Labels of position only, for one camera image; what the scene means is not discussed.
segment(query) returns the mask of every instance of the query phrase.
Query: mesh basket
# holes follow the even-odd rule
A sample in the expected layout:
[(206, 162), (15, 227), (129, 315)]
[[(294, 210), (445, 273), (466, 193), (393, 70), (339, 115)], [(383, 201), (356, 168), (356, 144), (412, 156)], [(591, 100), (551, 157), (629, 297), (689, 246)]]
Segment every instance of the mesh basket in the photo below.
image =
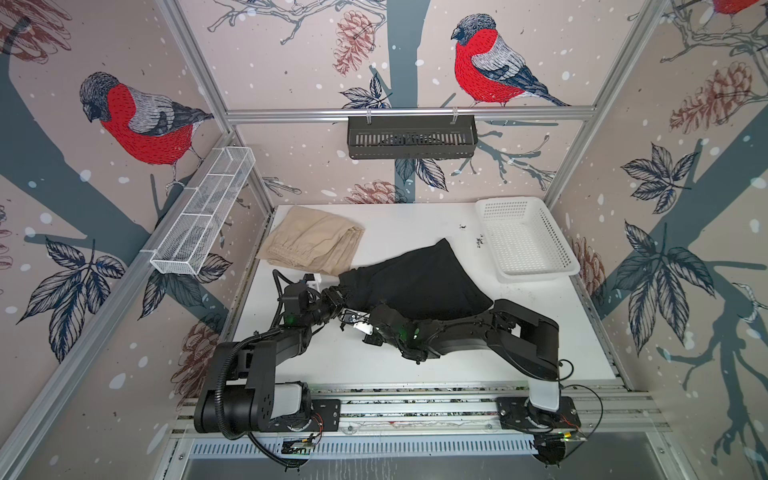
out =
[(553, 280), (579, 272), (573, 250), (541, 199), (489, 198), (475, 208), (500, 282)]
[(478, 143), (472, 115), (426, 117), (350, 117), (347, 127), (349, 157), (355, 160), (382, 158), (470, 158)]
[(221, 150), (150, 260), (160, 273), (200, 272), (254, 163), (250, 148)]

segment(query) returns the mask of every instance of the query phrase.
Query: pine cone illustration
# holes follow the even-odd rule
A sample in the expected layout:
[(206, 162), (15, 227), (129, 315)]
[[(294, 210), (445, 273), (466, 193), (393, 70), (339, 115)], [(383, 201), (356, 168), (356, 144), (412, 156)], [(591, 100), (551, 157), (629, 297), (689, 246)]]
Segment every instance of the pine cone illustration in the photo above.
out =
[(202, 322), (195, 323), (184, 337), (179, 362), (181, 368), (170, 378), (171, 383), (176, 384), (174, 393), (181, 395), (177, 409), (181, 409), (184, 400), (200, 395), (208, 364), (218, 343), (219, 334)]
[(337, 24), (336, 50), (333, 67), (345, 77), (349, 70), (357, 71), (368, 53), (373, 51), (373, 31), (371, 21), (362, 12), (346, 12), (344, 19)]
[(605, 291), (605, 268), (600, 255), (595, 253), (592, 247), (587, 247), (587, 239), (584, 237), (576, 240), (569, 237), (568, 243), (576, 255), (578, 264), (581, 265), (578, 275), (587, 287), (589, 296), (602, 304)]
[(372, 184), (355, 185), (351, 197), (344, 197), (348, 204), (404, 204), (406, 196), (395, 185), (384, 180)]
[(696, 89), (693, 96), (687, 96), (680, 104), (680, 110), (672, 111), (670, 131), (682, 128), (689, 134), (703, 125), (707, 130), (711, 124), (720, 125), (750, 97), (752, 69), (745, 63), (735, 61), (728, 68), (715, 71)]
[(59, 48), (71, 49), (67, 43), (71, 35), (62, 20), (72, 17), (52, 0), (0, 0), (0, 38), (5, 40), (23, 18), (30, 25), (16, 36), (11, 55), (45, 63)]

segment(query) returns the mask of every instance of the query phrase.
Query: beige cloth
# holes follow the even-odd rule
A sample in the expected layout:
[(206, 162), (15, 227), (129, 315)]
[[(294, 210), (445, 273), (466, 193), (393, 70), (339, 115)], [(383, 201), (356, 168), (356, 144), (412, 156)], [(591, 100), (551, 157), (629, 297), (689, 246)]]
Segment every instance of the beige cloth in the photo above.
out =
[(295, 205), (256, 257), (272, 265), (338, 276), (349, 270), (364, 231), (344, 217)]

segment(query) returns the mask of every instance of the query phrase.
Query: black hanging shelf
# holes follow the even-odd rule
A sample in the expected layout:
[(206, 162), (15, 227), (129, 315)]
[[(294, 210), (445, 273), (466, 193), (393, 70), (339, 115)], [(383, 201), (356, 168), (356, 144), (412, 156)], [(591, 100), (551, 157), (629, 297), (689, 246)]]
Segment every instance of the black hanging shelf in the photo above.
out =
[(478, 132), (473, 115), (350, 117), (346, 143), (355, 160), (470, 158)]

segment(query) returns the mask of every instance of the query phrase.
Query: gray floor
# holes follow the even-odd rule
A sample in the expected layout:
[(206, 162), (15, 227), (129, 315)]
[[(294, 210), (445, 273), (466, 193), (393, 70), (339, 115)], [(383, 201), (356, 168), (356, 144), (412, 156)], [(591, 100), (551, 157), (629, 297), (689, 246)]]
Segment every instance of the gray floor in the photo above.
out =
[(589, 443), (564, 461), (545, 468), (531, 456), (371, 458), (312, 460), (300, 472), (285, 473), (267, 459), (190, 460), (184, 480), (655, 480), (663, 479), (643, 433), (595, 433)]

